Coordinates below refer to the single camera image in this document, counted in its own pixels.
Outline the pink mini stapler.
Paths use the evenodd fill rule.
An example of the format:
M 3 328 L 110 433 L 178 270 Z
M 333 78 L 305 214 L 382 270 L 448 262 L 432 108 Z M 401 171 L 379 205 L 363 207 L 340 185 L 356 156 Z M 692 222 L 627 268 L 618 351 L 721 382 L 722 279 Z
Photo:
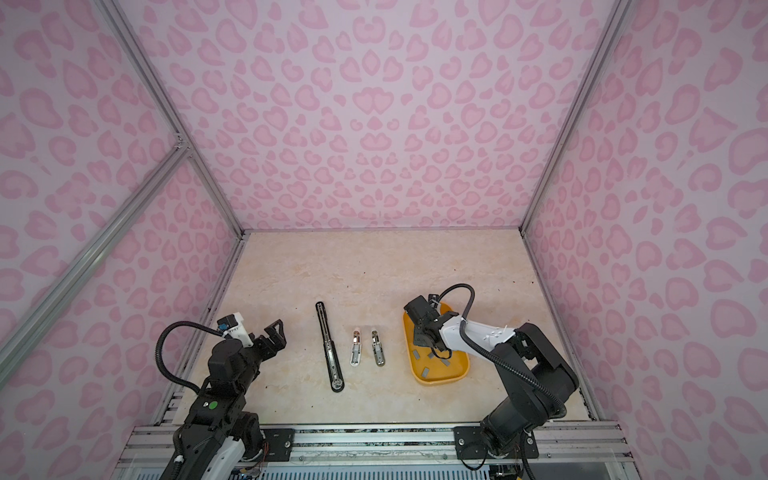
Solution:
M 353 343 L 350 355 L 350 365 L 357 367 L 362 356 L 362 335 L 359 329 L 353 331 Z

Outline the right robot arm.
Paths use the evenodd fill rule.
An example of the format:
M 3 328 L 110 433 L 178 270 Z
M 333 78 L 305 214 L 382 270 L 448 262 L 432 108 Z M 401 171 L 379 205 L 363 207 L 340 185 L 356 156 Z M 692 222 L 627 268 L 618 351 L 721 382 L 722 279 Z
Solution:
M 479 424 L 488 454 L 507 456 L 534 429 L 567 415 L 566 403 L 579 389 L 578 378 L 538 326 L 477 323 L 452 310 L 441 313 L 435 299 L 423 296 L 406 304 L 404 312 L 413 324 L 416 346 L 473 354 L 495 367 L 506 397 Z

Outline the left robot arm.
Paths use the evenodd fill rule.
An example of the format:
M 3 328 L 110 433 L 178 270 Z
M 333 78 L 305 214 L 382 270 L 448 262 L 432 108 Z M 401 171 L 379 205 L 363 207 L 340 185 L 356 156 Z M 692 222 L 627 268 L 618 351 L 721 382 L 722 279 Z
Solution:
M 278 319 L 255 336 L 245 330 L 240 314 L 231 314 L 210 328 L 180 321 L 166 328 L 156 352 L 168 334 L 191 327 L 219 338 L 208 359 L 209 374 L 198 386 L 180 379 L 161 366 L 172 382 L 192 390 L 196 398 L 184 422 L 172 435 L 173 453 L 163 479 L 228 479 L 240 463 L 264 461 L 268 442 L 258 415 L 245 410 L 246 394 L 260 373 L 261 364 L 287 345 L 283 322 Z

